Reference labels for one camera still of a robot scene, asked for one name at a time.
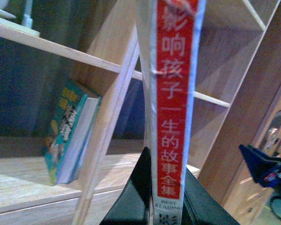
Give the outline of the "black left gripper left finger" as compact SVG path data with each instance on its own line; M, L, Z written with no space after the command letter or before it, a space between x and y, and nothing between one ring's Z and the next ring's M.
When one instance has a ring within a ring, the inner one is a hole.
M144 147L124 189L100 224L148 225L151 193L151 155Z

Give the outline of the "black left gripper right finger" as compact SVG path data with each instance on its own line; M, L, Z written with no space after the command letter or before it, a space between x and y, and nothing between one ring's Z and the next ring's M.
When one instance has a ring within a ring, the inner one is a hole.
M237 225L239 224L186 170L182 213L183 225Z

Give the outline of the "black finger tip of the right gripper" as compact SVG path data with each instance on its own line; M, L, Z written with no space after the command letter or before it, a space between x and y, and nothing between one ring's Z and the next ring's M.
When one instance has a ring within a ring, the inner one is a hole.
M255 183L273 188L278 185L281 158L268 156L251 145L239 145L239 149Z

